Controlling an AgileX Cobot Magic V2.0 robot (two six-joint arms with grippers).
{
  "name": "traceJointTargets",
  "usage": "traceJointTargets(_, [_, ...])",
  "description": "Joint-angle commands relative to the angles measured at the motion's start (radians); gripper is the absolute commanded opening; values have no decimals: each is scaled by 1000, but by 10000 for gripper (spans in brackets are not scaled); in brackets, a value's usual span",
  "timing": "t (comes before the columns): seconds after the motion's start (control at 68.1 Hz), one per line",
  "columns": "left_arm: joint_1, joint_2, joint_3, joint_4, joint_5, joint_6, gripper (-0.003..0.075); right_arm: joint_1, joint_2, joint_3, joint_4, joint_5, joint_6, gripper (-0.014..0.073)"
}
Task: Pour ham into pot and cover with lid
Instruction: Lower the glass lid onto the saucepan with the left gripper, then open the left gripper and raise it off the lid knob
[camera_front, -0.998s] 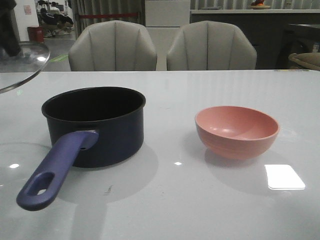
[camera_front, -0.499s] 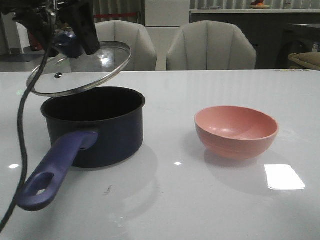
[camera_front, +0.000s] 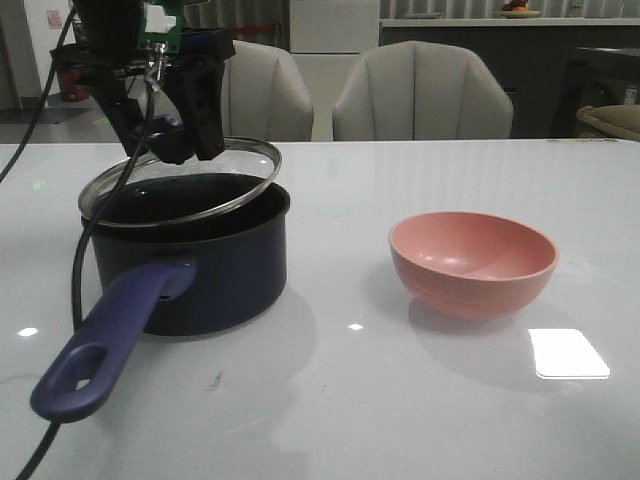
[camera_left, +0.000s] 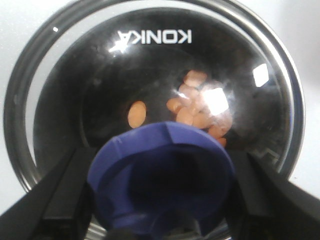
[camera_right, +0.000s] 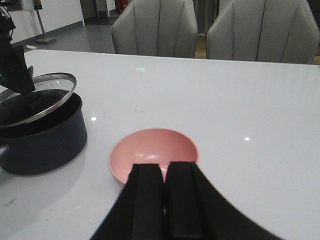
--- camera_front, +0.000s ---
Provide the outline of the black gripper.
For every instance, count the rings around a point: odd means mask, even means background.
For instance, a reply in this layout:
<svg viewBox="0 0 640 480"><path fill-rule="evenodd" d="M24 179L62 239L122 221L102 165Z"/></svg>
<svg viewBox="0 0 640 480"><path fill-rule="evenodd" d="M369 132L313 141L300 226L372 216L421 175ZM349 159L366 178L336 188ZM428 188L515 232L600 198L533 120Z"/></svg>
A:
<svg viewBox="0 0 640 480"><path fill-rule="evenodd" d="M144 61L158 60L173 65L167 74L167 96L179 112L187 138L199 160L212 160L224 147L221 91L223 64L186 64L212 61L223 63L235 55L231 32L226 28L195 28L184 24L177 53L165 52L163 44L140 50L143 1L74 1L83 38L51 51L60 70L85 66L114 70L135 69ZM89 80L89 92L106 115L128 156L132 156L143 122L139 102L127 92L125 80L112 70L97 69Z"/></svg>

